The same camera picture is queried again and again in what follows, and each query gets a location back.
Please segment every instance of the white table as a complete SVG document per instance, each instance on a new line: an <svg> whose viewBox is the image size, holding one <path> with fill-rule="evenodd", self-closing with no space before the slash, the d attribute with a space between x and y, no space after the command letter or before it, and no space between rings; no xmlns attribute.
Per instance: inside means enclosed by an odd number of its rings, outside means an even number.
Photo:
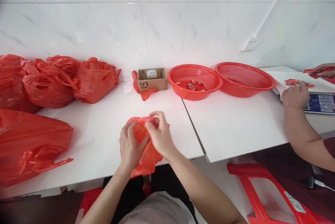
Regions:
<svg viewBox="0 0 335 224"><path fill-rule="evenodd" d="M294 71L284 66L264 70ZM284 132L283 106L272 91L250 98L217 91L204 100L184 99L184 103L209 162L288 142ZM318 133L334 130L335 116L306 115Z"/></svg>
<svg viewBox="0 0 335 224"><path fill-rule="evenodd" d="M166 91L152 94L143 102L135 91L125 93L125 85L129 87L129 82L120 83L96 104L74 101L61 109L41 110L38 114L65 121L75 129L69 150L58 159L74 160L5 188L2 198L113 175L121 162L121 128L129 118L148 116L155 110L164 111L173 141L183 155L187 158L203 156L183 101L173 92L171 86Z"/></svg>

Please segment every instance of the sf logo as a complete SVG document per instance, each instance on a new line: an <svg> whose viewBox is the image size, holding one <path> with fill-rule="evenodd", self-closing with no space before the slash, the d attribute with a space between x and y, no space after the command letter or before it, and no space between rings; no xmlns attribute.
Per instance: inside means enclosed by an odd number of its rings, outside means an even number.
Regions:
<svg viewBox="0 0 335 224"><path fill-rule="evenodd" d="M147 88L148 82L140 82L140 88Z"/></svg>

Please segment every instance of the dark red sleeve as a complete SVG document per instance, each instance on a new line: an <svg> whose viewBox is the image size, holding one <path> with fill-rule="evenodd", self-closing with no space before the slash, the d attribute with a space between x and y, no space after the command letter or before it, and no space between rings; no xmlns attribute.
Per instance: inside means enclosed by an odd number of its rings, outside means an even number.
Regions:
<svg viewBox="0 0 335 224"><path fill-rule="evenodd" d="M327 151L335 159L335 138L327 138L323 142L325 143Z"/></svg>

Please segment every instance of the gray shirt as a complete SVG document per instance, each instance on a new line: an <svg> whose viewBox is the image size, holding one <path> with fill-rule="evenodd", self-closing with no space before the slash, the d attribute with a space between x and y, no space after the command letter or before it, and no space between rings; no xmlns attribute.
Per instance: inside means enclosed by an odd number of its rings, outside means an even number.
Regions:
<svg viewBox="0 0 335 224"><path fill-rule="evenodd" d="M195 224L194 218L178 198L155 192L120 221L120 224Z"/></svg>

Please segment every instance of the forearm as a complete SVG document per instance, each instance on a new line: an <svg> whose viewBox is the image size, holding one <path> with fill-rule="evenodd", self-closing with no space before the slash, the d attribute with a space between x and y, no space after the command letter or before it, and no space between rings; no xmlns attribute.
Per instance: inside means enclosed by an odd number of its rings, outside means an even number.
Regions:
<svg viewBox="0 0 335 224"><path fill-rule="evenodd" d="M180 152L176 151L168 161L207 223L246 223L230 199Z"/></svg>
<svg viewBox="0 0 335 224"><path fill-rule="evenodd" d="M80 224L110 224L130 175L131 171L120 166Z"/></svg>
<svg viewBox="0 0 335 224"><path fill-rule="evenodd" d="M321 139L302 109L285 107L285 133L292 146Z"/></svg>

